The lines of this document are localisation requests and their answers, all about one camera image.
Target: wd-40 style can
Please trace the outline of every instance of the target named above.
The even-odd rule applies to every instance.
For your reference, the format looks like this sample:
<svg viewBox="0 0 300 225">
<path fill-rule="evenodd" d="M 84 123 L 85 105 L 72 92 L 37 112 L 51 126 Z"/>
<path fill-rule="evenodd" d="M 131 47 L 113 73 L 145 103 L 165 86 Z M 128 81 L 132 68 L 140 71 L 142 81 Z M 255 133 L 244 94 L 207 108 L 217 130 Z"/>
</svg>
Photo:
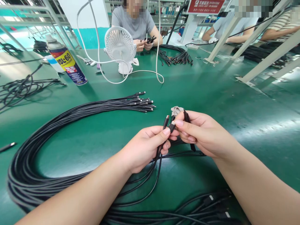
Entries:
<svg viewBox="0 0 300 225">
<path fill-rule="evenodd" d="M 75 62 L 66 46 L 62 45 L 50 34 L 46 34 L 47 49 L 59 65 L 66 71 L 76 85 L 83 85 L 88 82 L 87 78 Z"/>
</svg>

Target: fan grille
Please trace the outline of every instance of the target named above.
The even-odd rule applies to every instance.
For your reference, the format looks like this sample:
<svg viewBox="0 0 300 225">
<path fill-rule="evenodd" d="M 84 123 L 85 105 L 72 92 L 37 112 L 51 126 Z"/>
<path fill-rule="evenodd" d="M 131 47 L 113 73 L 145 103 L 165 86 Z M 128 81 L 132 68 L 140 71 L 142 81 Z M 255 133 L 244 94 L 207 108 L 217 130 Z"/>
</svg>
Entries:
<svg viewBox="0 0 300 225">
<path fill-rule="evenodd" d="M 130 33 L 122 27 L 111 27 L 105 34 L 105 51 L 112 60 L 123 59 L 126 62 L 133 60 L 136 54 L 136 45 Z"/>
</svg>

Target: red sign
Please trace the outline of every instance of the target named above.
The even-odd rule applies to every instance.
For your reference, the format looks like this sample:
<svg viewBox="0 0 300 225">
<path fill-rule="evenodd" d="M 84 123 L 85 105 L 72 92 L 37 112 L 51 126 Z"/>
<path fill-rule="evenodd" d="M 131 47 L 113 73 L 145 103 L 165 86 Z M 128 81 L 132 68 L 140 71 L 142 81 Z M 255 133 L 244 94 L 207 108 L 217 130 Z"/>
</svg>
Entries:
<svg viewBox="0 0 300 225">
<path fill-rule="evenodd" d="M 188 13 L 195 14 L 218 14 L 222 8 L 225 0 L 191 0 L 190 7 L 188 8 Z"/>
</svg>

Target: green table surface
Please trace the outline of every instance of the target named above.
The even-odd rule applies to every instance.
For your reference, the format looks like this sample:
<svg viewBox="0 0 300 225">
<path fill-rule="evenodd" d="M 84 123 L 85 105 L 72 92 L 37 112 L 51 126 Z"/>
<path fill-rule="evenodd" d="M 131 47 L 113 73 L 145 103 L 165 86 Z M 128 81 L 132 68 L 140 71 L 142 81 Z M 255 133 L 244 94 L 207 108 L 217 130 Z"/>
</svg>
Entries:
<svg viewBox="0 0 300 225">
<path fill-rule="evenodd" d="M 40 150 L 37 170 L 47 177 L 61 177 L 93 170 L 118 152 L 140 129 L 162 125 L 171 107 L 211 115 L 224 126 L 244 147 L 256 155 L 280 179 L 300 191 L 300 142 L 299 142 L 299 73 L 280 80 L 258 77 L 256 88 L 236 82 L 235 76 L 245 75 L 256 63 L 228 62 L 212 66 L 203 62 L 213 46 L 189 49 L 194 65 L 162 66 L 158 72 L 165 78 L 160 84 L 154 73 L 137 72 L 118 85 L 108 83 L 102 75 L 95 75 L 96 66 L 77 60 L 88 83 L 76 86 L 67 75 L 60 80 L 67 87 L 51 86 L 33 96 L 31 101 L 0 112 L 0 147 L 12 142 L 18 144 L 0 154 L 0 224 L 13 224 L 24 213 L 11 201 L 6 191 L 7 169 L 20 145 L 39 127 L 64 111 L 83 103 L 125 97 L 146 91 L 143 97 L 154 101 L 153 112 L 113 111 L 94 115 L 75 122 L 57 132 Z M 220 54 L 230 51 L 225 46 Z M 97 50 L 88 50 L 97 58 Z M 73 56 L 85 56 L 82 50 Z M 22 53 L 21 60 L 30 60 L 34 52 Z M 136 70 L 155 70 L 156 54 L 137 56 Z M 0 54 L 1 63 L 15 62 L 6 53 Z M 101 60 L 109 60 L 101 50 Z M 0 85 L 22 79 L 31 73 L 39 62 L 0 66 Z M 106 76 L 114 82 L 122 80 L 117 63 L 102 65 Z M 49 65 L 44 65 L 34 75 L 35 79 L 57 78 Z M 189 145 L 170 149 L 190 151 Z M 154 177 L 125 200 L 138 199 L 149 192 Z M 177 157 L 164 159 L 158 185 L 154 193 L 138 206 L 129 210 L 175 209 L 181 202 L 199 193 L 227 187 L 225 180 L 212 159 L 208 157 Z M 243 215 L 237 204 L 229 212 Z"/>
</svg>

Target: can label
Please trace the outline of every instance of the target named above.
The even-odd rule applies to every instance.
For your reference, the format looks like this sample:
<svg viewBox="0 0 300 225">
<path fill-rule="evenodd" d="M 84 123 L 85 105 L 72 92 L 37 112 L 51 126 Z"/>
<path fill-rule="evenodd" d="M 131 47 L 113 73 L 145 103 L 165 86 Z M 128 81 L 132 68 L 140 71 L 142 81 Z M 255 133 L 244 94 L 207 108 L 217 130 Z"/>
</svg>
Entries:
<svg viewBox="0 0 300 225">
<path fill-rule="evenodd" d="M 48 51 L 76 85 L 87 83 L 87 78 L 66 47 L 60 49 L 48 49 Z"/>
</svg>

